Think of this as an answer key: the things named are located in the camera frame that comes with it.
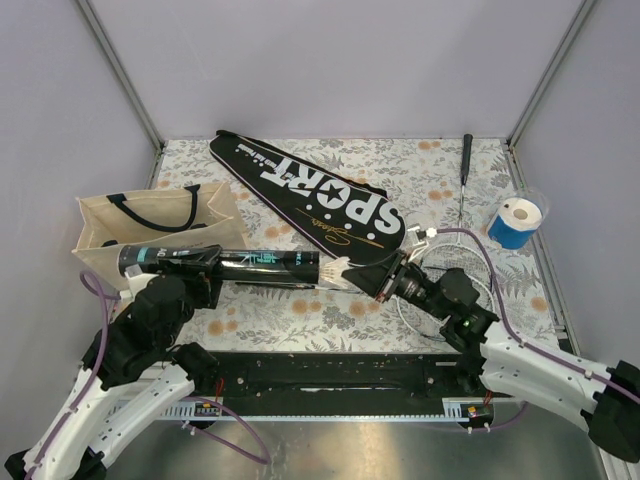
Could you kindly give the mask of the white shuttlecock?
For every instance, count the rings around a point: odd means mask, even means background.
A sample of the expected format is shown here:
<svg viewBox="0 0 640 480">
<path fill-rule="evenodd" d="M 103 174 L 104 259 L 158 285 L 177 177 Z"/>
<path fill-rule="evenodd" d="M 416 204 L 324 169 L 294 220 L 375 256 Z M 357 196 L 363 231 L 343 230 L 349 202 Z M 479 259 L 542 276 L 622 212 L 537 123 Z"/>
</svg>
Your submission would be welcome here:
<svg viewBox="0 0 640 480">
<path fill-rule="evenodd" d="M 319 266 L 318 286 L 328 290 L 348 290 L 351 284 L 342 276 L 342 273 L 349 267 L 348 257 L 323 260 Z"/>
</svg>

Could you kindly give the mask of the black shuttlecock tube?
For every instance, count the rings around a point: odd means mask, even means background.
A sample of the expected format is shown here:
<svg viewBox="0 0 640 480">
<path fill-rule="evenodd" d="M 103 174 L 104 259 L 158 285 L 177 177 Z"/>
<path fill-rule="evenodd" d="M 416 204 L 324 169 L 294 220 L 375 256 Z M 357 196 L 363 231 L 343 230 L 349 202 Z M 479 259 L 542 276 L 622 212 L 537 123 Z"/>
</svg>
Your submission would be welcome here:
<svg viewBox="0 0 640 480">
<path fill-rule="evenodd" d="M 140 265 L 149 274 L 177 276 L 186 280 L 194 273 L 166 273 L 156 264 L 158 252 L 195 248 L 142 247 L 126 245 L 118 255 L 121 274 L 127 267 Z M 222 281 L 285 284 L 318 284 L 319 253 L 316 251 L 230 250 L 224 249 L 216 268 Z"/>
</svg>

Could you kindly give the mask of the black sport racket cover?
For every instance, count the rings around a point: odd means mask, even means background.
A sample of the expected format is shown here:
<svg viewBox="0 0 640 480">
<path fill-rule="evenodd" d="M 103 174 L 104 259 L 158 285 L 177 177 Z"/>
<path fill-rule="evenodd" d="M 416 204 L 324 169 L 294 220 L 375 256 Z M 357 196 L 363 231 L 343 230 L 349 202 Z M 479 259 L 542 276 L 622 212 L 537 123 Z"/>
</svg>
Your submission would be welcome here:
<svg viewBox="0 0 640 480">
<path fill-rule="evenodd" d="M 225 130 L 216 132 L 209 152 L 281 219 L 333 258 L 369 265 L 404 242 L 404 219 L 382 189 Z"/>
</svg>

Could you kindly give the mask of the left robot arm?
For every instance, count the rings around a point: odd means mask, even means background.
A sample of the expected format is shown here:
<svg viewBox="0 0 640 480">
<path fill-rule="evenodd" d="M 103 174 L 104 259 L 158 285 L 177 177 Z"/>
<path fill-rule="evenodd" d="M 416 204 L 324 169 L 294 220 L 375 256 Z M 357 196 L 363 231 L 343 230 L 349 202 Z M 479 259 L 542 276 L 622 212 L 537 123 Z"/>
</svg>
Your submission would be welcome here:
<svg viewBox="0 0 640 480">
<path fill-rule="evenodd" d="M 12 478 L 102 479 L 171 404 L 214 389 L 214 357 L 196 343 L 175 342 L 196 310 L 216 306 L 222 253 L 218 245 L 121 248 L 126 305 L 94 338 L 41 440 L 6 460 Z"/>
</svg>

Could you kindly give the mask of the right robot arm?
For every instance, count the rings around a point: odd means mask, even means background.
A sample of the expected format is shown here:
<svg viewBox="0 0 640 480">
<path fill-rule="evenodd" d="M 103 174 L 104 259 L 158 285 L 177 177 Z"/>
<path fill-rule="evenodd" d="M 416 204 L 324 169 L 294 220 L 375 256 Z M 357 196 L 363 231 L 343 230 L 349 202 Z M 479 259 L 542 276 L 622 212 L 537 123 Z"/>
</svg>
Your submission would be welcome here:
<svg viewBox="0 0 640 480">
<path fill-rule="evenodd" d="M 455 383 L 464 394 L 484 389 L 563 417 L 591 441 L 629 463 L 639 460 L 639 370 L 614 367 L 553 349 L 517 332 L 505 314 L 482 308 L 460 268 L 429 278 L 401 252 L 342 277 L 380 302 L 399 297 L 441 321 L 440 333 L 462 357 Z"/>
</svg>

